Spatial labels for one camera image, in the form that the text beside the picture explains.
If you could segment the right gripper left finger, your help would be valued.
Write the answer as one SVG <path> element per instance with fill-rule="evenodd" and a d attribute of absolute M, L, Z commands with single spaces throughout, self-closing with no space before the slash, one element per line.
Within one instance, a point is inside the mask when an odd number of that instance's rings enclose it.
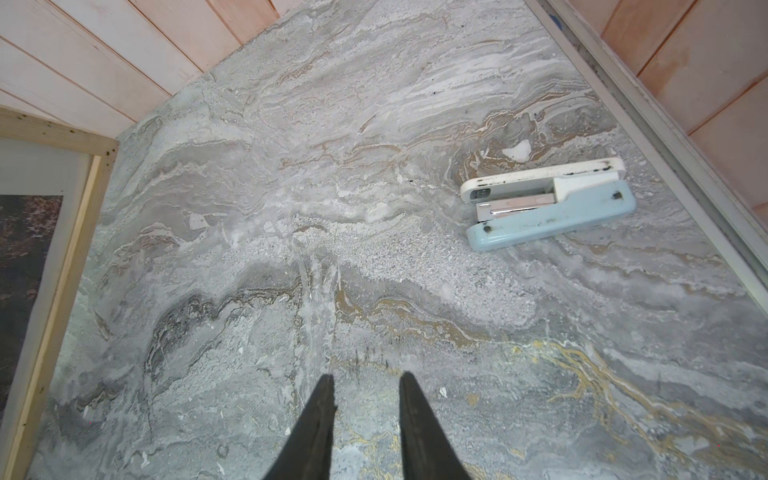
<path fill-rule="evenodd" d="M 336 409 L 334 378 L 323 374 L 287 442 L 263 479 L 328 480 Z"/>

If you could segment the light wooden picture frame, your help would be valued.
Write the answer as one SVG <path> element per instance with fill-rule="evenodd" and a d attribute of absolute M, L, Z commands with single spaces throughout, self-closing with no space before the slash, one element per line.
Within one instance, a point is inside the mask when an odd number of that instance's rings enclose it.
<path fill-rule="evenodd" d="M 35 453 L 38 426 L 118 153 L 118 143 L 108 137 L 8 107 L 1 110 L 1 140 L 3 138 L 83 153 L 91 158 L 50 312 L 40 339 L 33 344 L 35 356 L 31 362 L 31 375 L 23 384 L 20 411 L 12 420 L 10 432 L 1 434 L 1 476 L 4 479 L 22 479 Z"/>

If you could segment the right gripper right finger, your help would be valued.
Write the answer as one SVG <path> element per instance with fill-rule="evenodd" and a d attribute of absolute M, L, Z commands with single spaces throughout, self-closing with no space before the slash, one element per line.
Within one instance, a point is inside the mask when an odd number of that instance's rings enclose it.
<path fill-rule="evenodd" d="M 399 422 L 405 480 L 471 479 L 411 372 L 399 381 Z"/>

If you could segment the white photo mat board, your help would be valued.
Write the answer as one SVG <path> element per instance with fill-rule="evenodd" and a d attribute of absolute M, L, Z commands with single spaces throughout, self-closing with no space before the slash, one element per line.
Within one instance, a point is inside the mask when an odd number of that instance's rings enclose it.
<path fill-rule="evenodd" d="M 20 411 L 88 178 L 87 154 L 1 140 L 1 434 Z"/>

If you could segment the autumn forest photo print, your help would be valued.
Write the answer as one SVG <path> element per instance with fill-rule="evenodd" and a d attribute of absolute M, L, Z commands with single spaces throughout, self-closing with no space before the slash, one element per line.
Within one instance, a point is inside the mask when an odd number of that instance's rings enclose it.
<path fill-rule="evenodd" d="M 1 197 L 1 407 L 8 403 L 63 198 Z"/>

